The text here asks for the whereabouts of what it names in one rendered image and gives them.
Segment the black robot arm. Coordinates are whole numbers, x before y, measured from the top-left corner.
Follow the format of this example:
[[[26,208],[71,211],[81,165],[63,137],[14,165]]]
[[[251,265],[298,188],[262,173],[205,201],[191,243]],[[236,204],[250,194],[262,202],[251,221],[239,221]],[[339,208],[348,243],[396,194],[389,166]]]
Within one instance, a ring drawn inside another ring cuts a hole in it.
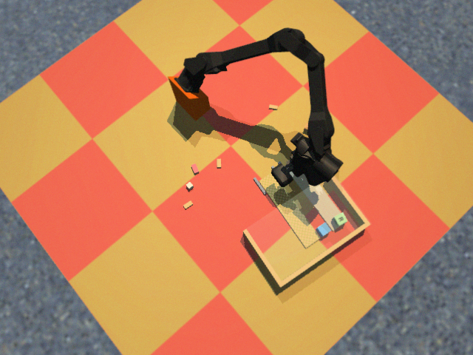
[[[199,53],[196,58],[185,58],[183,70],[174,80],[185,92],[199,93],[205,74],[228,71],[231,63],[256,58],[270,53],[290,52],[305,62],[310,89],[310,117],[307,135],[298,132],[290,142],[296,146],[295,157],[311,166],[301,168],[311,186],[329,182],[344,164],[331,152],[331,138],[335,133],[333,118],[327,105],[327,85],[324,56],[308,42],[301,30],[286,27],[270,37],[223,52]]]

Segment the yellow crosshatched flat strip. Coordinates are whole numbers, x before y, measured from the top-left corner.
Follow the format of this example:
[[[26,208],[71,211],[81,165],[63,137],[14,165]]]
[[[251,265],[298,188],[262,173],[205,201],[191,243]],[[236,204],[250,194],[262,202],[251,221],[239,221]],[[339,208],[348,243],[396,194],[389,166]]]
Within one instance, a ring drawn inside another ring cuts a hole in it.
[[[259,182],[277,208],[292,198],[286,188],[281,187],[271,173]]]

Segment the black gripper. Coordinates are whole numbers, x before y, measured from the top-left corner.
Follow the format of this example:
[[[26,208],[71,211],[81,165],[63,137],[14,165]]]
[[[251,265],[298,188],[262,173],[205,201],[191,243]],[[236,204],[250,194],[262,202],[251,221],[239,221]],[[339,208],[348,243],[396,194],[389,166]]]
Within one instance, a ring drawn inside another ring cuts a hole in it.
[[[299,162],[295,157],[295,150],[293,150],[291,154],[292,155],[290,156],[290,160],[286,162],[287,164],[286,166],[284,166],[283,164],[279,164],[278,166],[274,167],[271,170],[271,174],[273,175],[273,177],[276,179],[276,181],[281,187],[285,187],[286,185],[288,185],[289,183],[293,181],[293,177],[291,176],[289,172],[292,171],[292,173],[296,177],[299,177],[304,174],[304,172],[302,173],[301,168],[305,168],[306,166],[311,166],[312,165],[311,163],[313,162],[313,160],[309,163]]]

